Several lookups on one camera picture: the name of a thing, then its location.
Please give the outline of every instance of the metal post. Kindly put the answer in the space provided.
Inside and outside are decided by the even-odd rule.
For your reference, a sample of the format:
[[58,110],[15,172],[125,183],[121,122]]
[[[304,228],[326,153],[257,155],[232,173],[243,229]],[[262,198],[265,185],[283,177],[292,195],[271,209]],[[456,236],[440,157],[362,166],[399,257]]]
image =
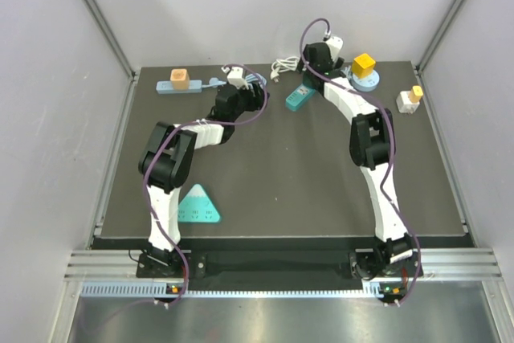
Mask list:
[[430,41],[430,44],[426,48],[425,52],[423,53],[423,56],[421,58],[421,61],[419,62],[419,65],[416,66],[418,72],[422,74],[425,71],[426,66],[432,59],[432,56],[434,55],[435,51],[439,47],[439,44],[443,40],[444,36],[448,32],[448,29],[450,28],[451,24],[455,21],[455,17],[461,10],[464,2],[466,0],[454,0],[451,3],[450,9],[446,13],[446,15],[443,18],[443,21],[439,25],[438,29],[435,32],[434,37]]
[[136,72],[130,66],[129,60],[125,56],[123,50],[121,50],[120,44],[118,43],[116,37],[112,33],[111,27],[108,25],[107,20],[102,14],[102,11],[100,11],[100,8],[96,3],[96,0],[84,0],[84,3],[88,8],[89,12],[91,12],[91,15],[95,20],[96,25],[100,28],[100,31],[102,31],[105,40],[111,47],[112,51],[114,52],[114,55],[117,57],[123,70],[125,71],[127,76],[131,80],[133,80],[134,76],[136,75]]

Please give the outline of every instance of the table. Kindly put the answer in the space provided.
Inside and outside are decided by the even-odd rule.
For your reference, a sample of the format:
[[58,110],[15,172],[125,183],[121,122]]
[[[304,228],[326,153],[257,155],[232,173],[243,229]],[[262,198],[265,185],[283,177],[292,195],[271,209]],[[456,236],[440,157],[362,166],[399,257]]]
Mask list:
[[[269,78],[270,65],[251,66]],[[393,112],[397,141],[394,180],[398,202],[419,235],[463,235],[463,226],[425,105],[401,115],[395,99],[417,83],[410,62],[382,62],[373,94]],[[171,67],[143,67],[136,86],[102,238],[148,237],[150,216],[137,163],[155,124],[203,118],[215,89],[158,95],[157,81]],[[192,80],[224,78],[219,66],[188,67]],[[194,154],[182,197],[201,184],[222,216],[216,224],[181,224],[182,237],[370,236],[374,215],[365,179],[349,156],[350,125],[336,107],[315,95],[298,112],[285,107],[300,84],[296,73],[268,82],[267,111],[235,130],[224,145]],[[245,113],[240,120],[251,114]]]

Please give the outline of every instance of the triangular ruler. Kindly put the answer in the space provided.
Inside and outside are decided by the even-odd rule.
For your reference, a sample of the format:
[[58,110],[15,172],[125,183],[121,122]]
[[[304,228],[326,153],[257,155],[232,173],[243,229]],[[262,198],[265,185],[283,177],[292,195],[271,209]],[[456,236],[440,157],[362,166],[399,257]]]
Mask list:
[[219,223],[221,216],[200,184],[195,184],[178,204],[180,223]]

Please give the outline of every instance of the black wire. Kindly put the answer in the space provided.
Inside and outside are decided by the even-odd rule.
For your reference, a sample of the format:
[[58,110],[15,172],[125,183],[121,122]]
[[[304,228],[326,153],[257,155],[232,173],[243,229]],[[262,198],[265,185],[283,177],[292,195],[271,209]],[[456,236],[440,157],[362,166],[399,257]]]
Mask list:
[[137,261],[136,259],[134,259],[132,257],[132,255],[130,254],[130,250],[128,250],[128,257],[132,260],[132,261],[135,261],[136,263],[139,263],[139,261]]

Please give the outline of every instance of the white cable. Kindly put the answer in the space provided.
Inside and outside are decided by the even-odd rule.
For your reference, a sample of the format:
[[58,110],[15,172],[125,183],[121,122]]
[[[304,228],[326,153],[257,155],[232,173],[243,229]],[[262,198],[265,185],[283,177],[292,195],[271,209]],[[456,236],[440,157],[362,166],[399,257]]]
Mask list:
[[295,71],[298,66],[300,58],[297,56],[290,56],[286,59],[277,59],[271,65],[270,79],[275,82],[279,81],[279,74],[286,71]]

